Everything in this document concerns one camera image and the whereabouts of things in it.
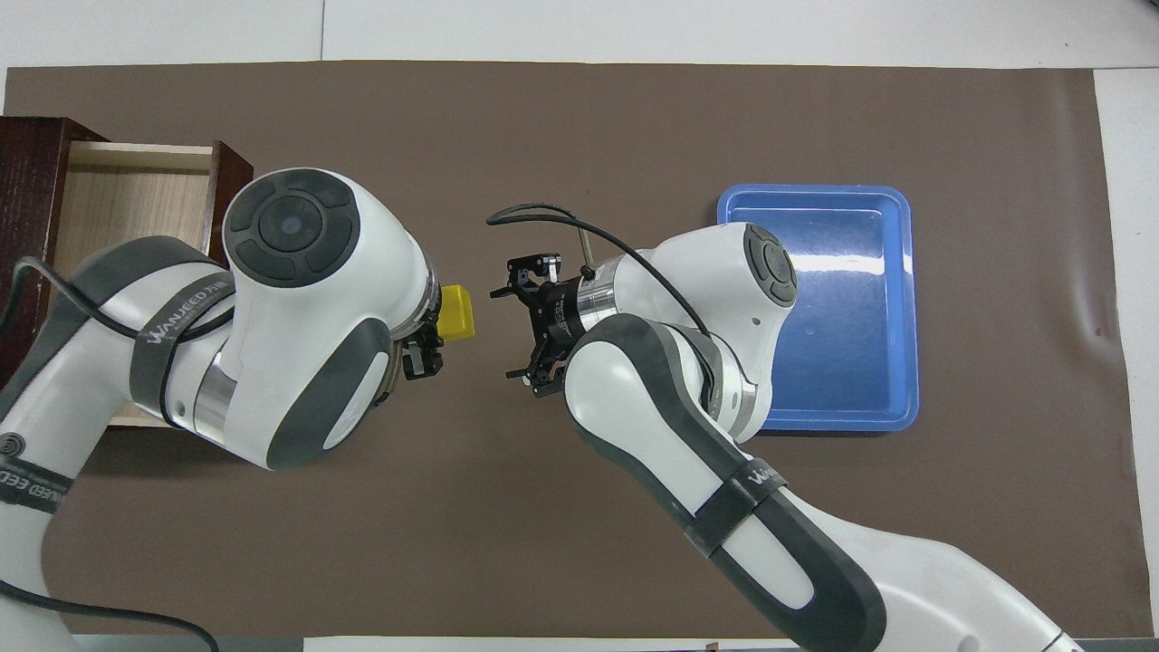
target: blue tray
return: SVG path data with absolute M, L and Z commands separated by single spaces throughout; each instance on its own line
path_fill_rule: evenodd
M 734 185 L 717 222 L 770 229 L 797 272 L 773 362 L 775 431 L 901 431 L 918 416 L 910 203 L 875 185 Z

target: black strap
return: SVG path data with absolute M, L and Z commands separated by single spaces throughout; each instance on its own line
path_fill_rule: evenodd
M 684 535 L 701 555 L 712 557 L 758 505 L 786 484 L 764 460 L 750 460 L 697 510 Z
M 177 338 L 232 293 L 232 273 L 210 273 L 185 285 L 145 323 L 133 345 L 129 368 L 129 391 L 133 403 L 161 417 L 170 426 L 181 427 L 173 423 L 165 409 L 165 389 L 169 383 L 173 357 L 177 352 Z
M 56 471 L 19 457 L 0 455 L 0 503 L 56 514 L 72 483 L 72 478 Z

